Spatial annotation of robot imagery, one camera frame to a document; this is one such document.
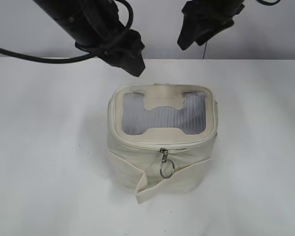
white wall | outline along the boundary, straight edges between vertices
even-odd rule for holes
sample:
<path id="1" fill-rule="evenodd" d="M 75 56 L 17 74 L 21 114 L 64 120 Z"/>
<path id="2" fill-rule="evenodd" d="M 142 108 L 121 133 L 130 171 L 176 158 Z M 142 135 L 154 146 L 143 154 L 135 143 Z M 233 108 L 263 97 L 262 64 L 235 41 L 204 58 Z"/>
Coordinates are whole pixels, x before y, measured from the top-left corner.
<path id="1" fill-rule="evenodd" d="M 246 0 L 245 5 L 235 25 L 209 42 L 206 58 L 295 59 L 295 0 L 276 6 Z"/>
<path id="2" fill-rule="evenodd" d="M 133 29 L 146 45 L 145 58 L 202 59 L 204 49 L 193 45 L 181 51 L 177 39 L 186 0 L 129 0 Z M 208 44 L 208 59 L 295 59 L 295 0 L 274 7 L 246 1 L 233 28 Z M 120 7 L 120 17 L 127 13 Z M 81 55 L 74 41 L 32 0 L 0 0 L 0 47 L 35 56 Z"/>

zipper pull ring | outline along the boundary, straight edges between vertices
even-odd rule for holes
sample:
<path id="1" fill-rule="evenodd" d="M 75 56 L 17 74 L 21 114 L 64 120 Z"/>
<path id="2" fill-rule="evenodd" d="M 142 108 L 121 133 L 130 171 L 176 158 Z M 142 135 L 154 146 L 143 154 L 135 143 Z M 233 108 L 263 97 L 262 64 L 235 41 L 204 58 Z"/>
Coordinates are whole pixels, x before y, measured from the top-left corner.
<path id="1" fill-rule="evenodd" d="M 161 176 L 163 178 L 170 178 L 175 173 L 175 164 L 171 159 L 167 158 L 168 157 L 168 150 L 167 149 L 161 148 L 160 152 L 163 153 L 162 163 L 161 163 L 161 166 L 159 168 L 160 174 L 161 174 Z M 172 168 L 172 172 L 171 172 L 171 174 L 169 176 L 164 176 L 163 175 L 163 167 L 164 167 L 164 164 L 166 164 L 167 162 L 170 162 L 172 164 L 173 168 Z"/>

black cable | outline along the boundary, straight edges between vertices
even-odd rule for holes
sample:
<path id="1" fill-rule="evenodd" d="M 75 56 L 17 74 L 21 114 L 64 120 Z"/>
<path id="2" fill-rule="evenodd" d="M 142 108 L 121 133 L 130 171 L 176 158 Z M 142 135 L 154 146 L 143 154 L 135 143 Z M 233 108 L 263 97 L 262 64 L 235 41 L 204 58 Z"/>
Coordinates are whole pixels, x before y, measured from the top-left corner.
<path id="1" fill-rule="evenodd" d="M 39 58 L 39 57 L 29 56 L 29 55 L 25 55 L 25 54 L 15 53 L 15 52 L 3 49 L 3 48 L 0 48 L 0 54 L 6 55 L 9 57 L 18 58 L 18 59 L 29 60 L 29 61 L 40 62 L 40 63 L 47 63 L 47 64 L 68 64 L 68 63 L 80 62 L 80 61 L 84 61 L 84 60 L 88 60 L 90 58 L 96 57 L 99 53 L 112 48 L 120 40 L 122 40 L 122 38 L 129 32 L 129 30 L 132 26 L 133 9 L 132 9 L 131 5 L 126 0 L 116 0 L 116 1 L 123 4 L 129 12 L 129 18 L 128 18 L 128 22 L 125 26 L 125 29 L 120 35 L 116 36 L 111 42 L 109 42 L 108 44 L 102 45 L 98 50 L 96 50 L 90 54 L 86 54 L 86 55 L 83 55 L 80 57 L 75 57 L 75 58 L 68 58 L 68 59 L 48 59 L 48 58 Z"/>
<path id="2" fill-rule="evenodd" d="M 276 4 L 278 4 L 281 0 L 277 0 L 275 2 L 268 2 L 268 1 L 264 1 L 264 0 L 256 0 L 258 3 L 265 5 L 265 6 L 274 6 Z"/>

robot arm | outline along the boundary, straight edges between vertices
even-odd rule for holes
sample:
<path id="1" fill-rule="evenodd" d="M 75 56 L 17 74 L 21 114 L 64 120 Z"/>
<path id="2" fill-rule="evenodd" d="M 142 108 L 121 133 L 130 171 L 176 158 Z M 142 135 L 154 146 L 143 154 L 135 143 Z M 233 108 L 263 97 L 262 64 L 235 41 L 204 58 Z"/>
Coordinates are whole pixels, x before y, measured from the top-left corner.
<path id="1" fill-rule="evenodd" d="M 129 19 L 119 21 L 114 0 L 33 0 L 88 54 L 71 59 L 47 59 L 28 56 L 0 48 L 0 54 L 41 63 L 64 64 L 99 57 L 111 66 L 139 77 L 145 69 L 141 36 L 131 28 L 133 11 L 126 0 Z M 256 0 L 263 5 L 275 5 Z M 186 50 L 193 42 L 203 45 L 219 32 L 234 25 L 233 17 L 244 8 L 244 0 L 191 0 L 183 8 L 184 20 L 178 45 Z"/>
<path id="2" fill-rule="evenodd" d="M 34 0 L 75 41 L 75 46 L 96 56 L 109 65 L 120 67 L 133 76 L 144 71 L 141 51 L 145 47 L 138 32 L 119 21 L 118 7 L 112 0 Z"/>

white tabletop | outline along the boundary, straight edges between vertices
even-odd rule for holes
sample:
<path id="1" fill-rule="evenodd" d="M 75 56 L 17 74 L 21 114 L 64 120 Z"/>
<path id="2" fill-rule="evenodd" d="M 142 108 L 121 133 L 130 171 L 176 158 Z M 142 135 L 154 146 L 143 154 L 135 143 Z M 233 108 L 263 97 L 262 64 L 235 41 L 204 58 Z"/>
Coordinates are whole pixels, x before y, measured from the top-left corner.
<path id="1" fill-rule="evenodd" d="M 295 61 L 146 65 L 0 58 L 0 236 L 295 236 Z M 106 117 L 142 83 L 211 88 L 219 137 L 198 189 L 139 205 L 113 181 Z"/>

